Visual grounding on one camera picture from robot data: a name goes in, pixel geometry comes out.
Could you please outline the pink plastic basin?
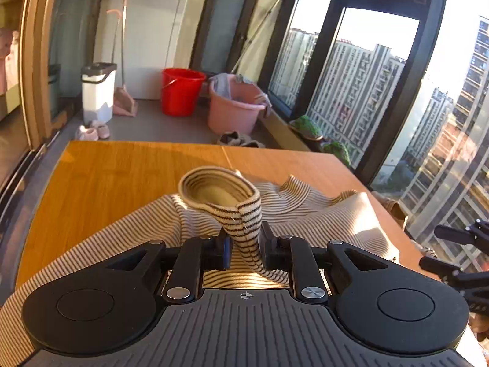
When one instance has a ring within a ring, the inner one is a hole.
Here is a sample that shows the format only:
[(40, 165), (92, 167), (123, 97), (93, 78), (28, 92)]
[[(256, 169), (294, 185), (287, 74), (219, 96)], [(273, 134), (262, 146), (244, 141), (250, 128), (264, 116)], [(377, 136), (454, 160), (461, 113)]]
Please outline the pink plastic basin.
[(219, 96), (214, 92), (213, 86), (209, 86), (208, 90), (210, 96), (208, 126), (217, 135), (233, 131), (250, 135), (258, 117), (263, 114), (267, 118), (270, 114), (269, 96), (255, 83), (233, 87), (232, 98)]

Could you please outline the dark framed door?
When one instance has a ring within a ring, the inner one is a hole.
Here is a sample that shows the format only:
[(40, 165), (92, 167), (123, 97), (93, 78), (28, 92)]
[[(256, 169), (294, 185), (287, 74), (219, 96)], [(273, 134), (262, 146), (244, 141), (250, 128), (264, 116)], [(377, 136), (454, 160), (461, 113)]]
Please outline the dark framed door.
[(205, 0), (190, 68), (208, 76), (231, 73), (247, 40), (258, 0)]

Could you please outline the grey cloth on basin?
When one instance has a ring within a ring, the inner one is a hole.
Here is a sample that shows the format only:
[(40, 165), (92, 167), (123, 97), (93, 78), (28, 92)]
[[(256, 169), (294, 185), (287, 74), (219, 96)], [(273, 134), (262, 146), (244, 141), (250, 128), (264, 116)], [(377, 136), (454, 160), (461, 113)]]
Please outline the grey cloth on basin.
[(213, 86), (214, 92), (224, 98), (232, 98), (232, 88), (236, 88), (239, 84), (254, 84), (254, 82), (241, 74), (227, 73), (220, 73), (209, 79), (209, 86)]

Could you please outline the pink broom and dustpan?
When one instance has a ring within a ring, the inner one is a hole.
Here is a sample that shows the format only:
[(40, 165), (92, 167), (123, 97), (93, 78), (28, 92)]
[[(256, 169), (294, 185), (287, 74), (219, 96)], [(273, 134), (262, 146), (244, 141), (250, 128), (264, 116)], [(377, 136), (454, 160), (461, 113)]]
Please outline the pink broom and dustpan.
[(125, 76), (125, 66), (124, 66), (124, 42), (125, 42), (125, 30), (126, 30), (126, 18), (127, 18), (127, 5), (128, 0), (123, 0), (122, 10), (109, 9), (106, 11), (107, 14), (114, 13), (118, 16), (118, 22), (114, 31), (114, 43), (111, 54), (111, 62), (114, 62), (115, 58), (115, 44), (117, 31), (119, 26), (121, 26), (120, 32), (120, 70), (121, 70), (121, 81), (122, 85), (117, 87), (114, 91), (114, 114), (125, 117), (134, 118), (138, 112), (138, 103), (136, 100), (128, 93), (126, 87), (126, 76)]

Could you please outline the metal pole leaning on wall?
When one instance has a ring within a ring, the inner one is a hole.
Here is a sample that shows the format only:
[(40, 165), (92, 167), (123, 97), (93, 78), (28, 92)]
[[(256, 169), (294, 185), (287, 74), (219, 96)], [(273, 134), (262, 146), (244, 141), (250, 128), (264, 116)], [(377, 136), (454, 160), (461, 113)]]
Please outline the metal pole leaning on wall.
[(251, 37), (249, 37), (244, 44), (243, 50), (241, 51), (237, 61), (235, 62), (234, 66), (231, 69), (231, 73), (235, 74), (240, 66), (240, 63), (243, 61), (243, 58), (247, 54), (248, 50), (251, 48), (252, 44), (254, 44), (255, 39), (259, 36), (260, 32), (262, 31), (263, 27), (265, 26), (265, 23), (268, 21), (268, 19), (271, 17), (272, 13), (274, 12), (275, 8), (282, 2), (282, 0), (274, 0), (273, 4), (269, 7), (267, 10), (266, 14), (263, 15), (262, 19), (259, 21), (259, 24), (255, 28), (254, 32), (252, 33)]

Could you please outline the striped beige knit garment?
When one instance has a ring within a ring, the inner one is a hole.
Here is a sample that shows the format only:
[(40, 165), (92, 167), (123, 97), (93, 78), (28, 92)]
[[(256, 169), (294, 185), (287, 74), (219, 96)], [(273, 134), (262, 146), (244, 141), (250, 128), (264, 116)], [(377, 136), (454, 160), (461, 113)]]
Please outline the striped beige knit garment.
[(299, 237), (312, 247), (340, 240), (390, 261), (399, 258), (364, 192), (326, 197), (294, 176), (282, 186), (253, 184), (223, 167), (198, 167), (181, 178), (176, 194), (164, 195), (101, 229), (17, 289), (1, 308), (1, 364), (18, 366), (33, 352), (21, 314), (34, 290), (150, 240), (178, 247), (191, 237), (216, 236), (225, 229), (234, 242), (230, 268), (205, 273), (204, 287), (285, 287), (286, 272), (263, 267), (263, 222), (275, 236)]

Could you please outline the red plastic bucket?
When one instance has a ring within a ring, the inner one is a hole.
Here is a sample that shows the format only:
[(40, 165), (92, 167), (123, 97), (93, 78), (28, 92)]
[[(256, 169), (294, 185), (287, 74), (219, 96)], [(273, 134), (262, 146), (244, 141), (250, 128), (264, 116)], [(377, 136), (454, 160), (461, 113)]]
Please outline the red plastic bucket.
[(162, 75), (163, 113), (172, 117), (193, 115), (206, 75), (200, 71), (183, 68), (166, 68)]

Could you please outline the white trash bin black lid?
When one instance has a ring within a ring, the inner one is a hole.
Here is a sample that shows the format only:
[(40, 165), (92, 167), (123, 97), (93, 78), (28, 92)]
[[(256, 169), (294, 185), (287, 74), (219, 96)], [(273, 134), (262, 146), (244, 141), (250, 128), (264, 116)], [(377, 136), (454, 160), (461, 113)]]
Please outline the white trash bin black lid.
[(97, 62), (81, 69), (82, 108), (85, 124), (107, 124), (113, 117), (117, 65)]

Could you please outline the green plant pot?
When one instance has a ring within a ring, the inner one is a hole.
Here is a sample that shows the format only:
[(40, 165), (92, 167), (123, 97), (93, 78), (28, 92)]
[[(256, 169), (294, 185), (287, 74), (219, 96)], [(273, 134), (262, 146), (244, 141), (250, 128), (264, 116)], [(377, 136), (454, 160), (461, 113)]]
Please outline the green plant pot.
[(322, 144), (322, 151), (327, 154), (333, 154), (347, 167), (351, 165), (351, 159), (347, 148), (338, 141)]
[(323, 139), (320, 127), (306, 115), (291, 120), (289, 128), (308, 141), (318, 142)]

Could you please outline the pink slippers pair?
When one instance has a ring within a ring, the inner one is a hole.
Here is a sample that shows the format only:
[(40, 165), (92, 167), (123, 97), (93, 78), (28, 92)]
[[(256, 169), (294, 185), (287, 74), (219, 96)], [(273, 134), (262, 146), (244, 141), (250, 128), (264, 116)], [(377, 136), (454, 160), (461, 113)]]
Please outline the pink slippers pair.
[(75, 140), (98, 141), (110, 137), (108, 125), (101, 121), (92, 121), (88, 126), (80, 125), (75, 132)]

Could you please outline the green plant pot near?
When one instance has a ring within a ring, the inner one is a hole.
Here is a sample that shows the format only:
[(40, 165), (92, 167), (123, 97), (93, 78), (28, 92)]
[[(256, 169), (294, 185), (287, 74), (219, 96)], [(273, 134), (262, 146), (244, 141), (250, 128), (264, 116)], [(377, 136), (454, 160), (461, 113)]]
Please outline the green plant pot near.
[(322, 151), (327, 154), (333, 154), (347, 167), (351, 165), (351, 159), (347, 148), (338, 141), (322, 144)]

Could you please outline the green plant pot far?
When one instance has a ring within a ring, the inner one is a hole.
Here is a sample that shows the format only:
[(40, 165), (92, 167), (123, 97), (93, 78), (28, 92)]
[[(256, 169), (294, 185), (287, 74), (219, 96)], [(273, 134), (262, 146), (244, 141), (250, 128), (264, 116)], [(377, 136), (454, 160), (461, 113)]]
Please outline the green plant pot far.
[(291, 120), (289, 128), (308, 141), (318, 142), (323, 139), (320, 127), (306, 115)]

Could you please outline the dark shoes on floor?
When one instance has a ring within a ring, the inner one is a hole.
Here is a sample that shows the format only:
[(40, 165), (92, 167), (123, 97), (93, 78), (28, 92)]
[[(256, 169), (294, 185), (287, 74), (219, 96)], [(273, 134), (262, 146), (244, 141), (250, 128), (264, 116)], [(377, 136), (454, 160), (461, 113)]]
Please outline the dark shoes on floor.
[(218, 138), (217, 144), (221, 146), (265, 148), (262, 143), (252, 139), (249, 135), (241, 134), (238, 131), (222, 134)]

